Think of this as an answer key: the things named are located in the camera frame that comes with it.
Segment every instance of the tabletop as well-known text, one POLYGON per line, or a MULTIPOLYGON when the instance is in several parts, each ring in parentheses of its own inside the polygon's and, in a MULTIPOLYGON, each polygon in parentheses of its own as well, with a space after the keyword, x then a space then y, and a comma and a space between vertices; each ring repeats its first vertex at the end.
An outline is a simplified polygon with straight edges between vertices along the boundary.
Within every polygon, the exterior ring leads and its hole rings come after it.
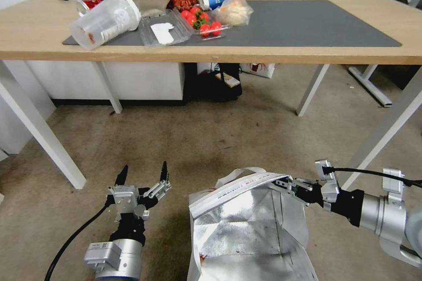
POLYGON ((0 11, 0 59, 53 61, 422 64, 422 12, 394 0, 328 0, 402 43, 401 47, 103 46, 62 45, 78 18, 75 4, 27 0, 0 11))

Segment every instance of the silver metal bracket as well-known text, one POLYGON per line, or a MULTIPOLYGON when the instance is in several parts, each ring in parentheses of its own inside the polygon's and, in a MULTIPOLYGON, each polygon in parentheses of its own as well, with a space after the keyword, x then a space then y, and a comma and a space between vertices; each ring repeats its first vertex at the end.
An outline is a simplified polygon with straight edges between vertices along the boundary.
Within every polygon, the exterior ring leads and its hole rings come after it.
POLYGON ((322 170, 322 167, 331 167, 331 163, 326 159, 322 159, 315 161, 315 165, 319 178, 326 181, 325 184, 321 187, 322 199, 325 202, 334 203, 337 200, 337 195, 340 193, 337 179, 335 178, 334 173, 329 173, 326 175, 322 170))
MULTIPOLYGON (((383 168, 382 172, 399 178, 404 178, 404 174, 399 169, 383 168)), ((391 203, 399 208, 404 207, 403 188, 404 183, 402 181, 385 177, 382 178, 382 189, 387 192, 388 203, 391 203)))
POLYGON ((161 180, 156 183, 151 189, 144 193, 144 197, 153 198, 156 197, 159 201, 166 195, 166 192, 171 189, 170 181, 161 180))
POLYGON ((118 270, 122 250, 112 241, 90 243, 84 261, 96 272, 118 270))
POLYGON ((121 213, 132 213, 138 206, 139 191, 136 186, 119 185, 109 187, 109 191, 113 194, 114 202, 117 207, 116 221, 121 219, 121 213))

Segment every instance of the plastic bag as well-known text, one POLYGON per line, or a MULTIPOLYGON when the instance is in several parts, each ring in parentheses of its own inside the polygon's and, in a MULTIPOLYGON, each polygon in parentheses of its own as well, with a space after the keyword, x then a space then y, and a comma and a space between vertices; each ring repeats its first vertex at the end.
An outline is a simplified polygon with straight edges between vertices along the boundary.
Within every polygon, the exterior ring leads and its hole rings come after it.
POLYGON ((253 12, 245 0, 224 0, 220 8, 213 10, 217 21, 235 26, 248 25, 253 12))

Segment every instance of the wooden table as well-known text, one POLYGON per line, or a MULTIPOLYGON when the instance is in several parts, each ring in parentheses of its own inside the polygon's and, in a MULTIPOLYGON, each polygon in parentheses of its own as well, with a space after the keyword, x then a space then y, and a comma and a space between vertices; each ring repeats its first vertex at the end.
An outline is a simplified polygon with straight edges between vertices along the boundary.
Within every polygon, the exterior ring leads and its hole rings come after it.
MULTIPOLYGON (((0 60, 92 61, 116 112, 121 105, 107 77, 104 61, 260 62, 319 64, 297 113, 302 116, 329 64, 422 64, 422 13, 393 0, 329 0, 402 43, 401 47, 182 47, 147 49, 105 46, 85 51, 62 45, 77 18, 75 6, 59 0, 28 0, 0 11, 0 60)), ((25 95, 4 62, 0 62, 0 95, 23 121, 76 188, 85 178, 25 95)), ((422 71, 389 109, 349 165, 364 168, 422 102, 422 71)), ((353 174, 344 188, 357 177, 353 174)))

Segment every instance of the red food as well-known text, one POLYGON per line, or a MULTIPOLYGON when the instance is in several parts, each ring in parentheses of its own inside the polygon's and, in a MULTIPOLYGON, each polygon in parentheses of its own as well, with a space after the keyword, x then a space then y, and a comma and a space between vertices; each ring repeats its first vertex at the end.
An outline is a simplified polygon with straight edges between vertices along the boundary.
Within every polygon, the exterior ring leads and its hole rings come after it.
POLYGON ((214 35, 214 36, 220 35, 220 33, 221 33, 220 29, 221 29, 221 23, 220 22, 214 21, 214 22, 211 23, 211 31, 217 30, 217 31, 212 32, 212 35, 214 35))
POLYGON ((184 17, 185 19, 187 19, 188 17, 190 17, 192 15, 192 13, 190 13, 187 10, 182 11, 182 17, 184 17))
POLYGON ((201 11, 201 9, 198 7, 193 7, 192 9, 190 9, 190 13, 192 13, 193 15, 195 15, 199 11, 201 11))
POLYGON ((202 37, 207 37, 210 35, 210 26, 208 24, 203 24, 199 28, 199 32, 201 33, 202 37))
POLYGON ((189 11, 195 4, 198 4, 198 0, 170 0, 167 8, 173 9, 174 7, 182 12, 184 10, 189 11))
POLYGON ((205 21, 207 21, 207 22, 210 20, 210 17, 205 12, 202 12, 199 17, 201 19, 205 19, 205 21))
POLYGON ((193 24, 196 22, 196 17, 191 14, 191 16, 186 19, 186 21, 190 24, 190 26, 193 26, 193 24))

